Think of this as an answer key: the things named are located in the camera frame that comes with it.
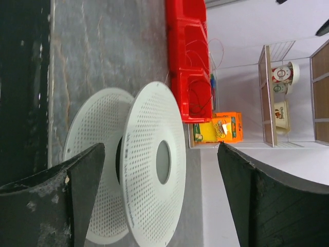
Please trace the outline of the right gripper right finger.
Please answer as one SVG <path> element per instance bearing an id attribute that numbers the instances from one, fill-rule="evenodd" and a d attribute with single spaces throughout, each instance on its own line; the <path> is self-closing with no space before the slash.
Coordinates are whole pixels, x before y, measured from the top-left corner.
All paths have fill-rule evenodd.
<path id="1" fill-rule="evenodd" d="M 217 152 L 240 246 L 328 246 L 328 186 L 221 143 Z"/>

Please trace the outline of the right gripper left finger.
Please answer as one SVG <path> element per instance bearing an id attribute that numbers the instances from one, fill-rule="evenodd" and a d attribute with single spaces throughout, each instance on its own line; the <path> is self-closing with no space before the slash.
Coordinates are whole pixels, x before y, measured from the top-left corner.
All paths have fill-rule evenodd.
<path id="1" fill-rule="evenodd" d="M 1 246 L 84 246 L 104 160 L 97 143 L 1 186 Z"/>

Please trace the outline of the white perforated spool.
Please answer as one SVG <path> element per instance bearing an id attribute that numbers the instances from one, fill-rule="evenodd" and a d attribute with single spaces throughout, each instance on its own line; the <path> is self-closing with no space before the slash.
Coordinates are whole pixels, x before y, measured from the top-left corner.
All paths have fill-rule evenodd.
<path id="1" fill-rule="evenodd" d="M 186 145 L 177 102 L 162 82 L 136 96 L 108 87 L 90 96 L 69 128 L 62 159 L 96 143 L 103 171 L 86 238 L 111 244 L 131 233 L 139 246 L 167 246 L 185 193 Z"/>

